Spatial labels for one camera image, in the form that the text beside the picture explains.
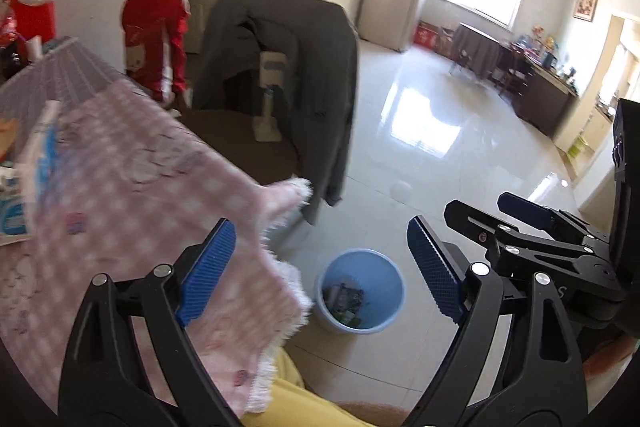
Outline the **person's right hand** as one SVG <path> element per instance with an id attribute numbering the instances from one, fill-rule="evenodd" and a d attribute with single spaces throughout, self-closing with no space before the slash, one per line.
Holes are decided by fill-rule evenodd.
<path id="1" fill-rule="evenodd" d="M 624 361 L 634 353 L 634 347 L 636 340 L 628 335 L 603 343 L 582 365 L 586 381 L 605 374 L 613 366 Z"/>

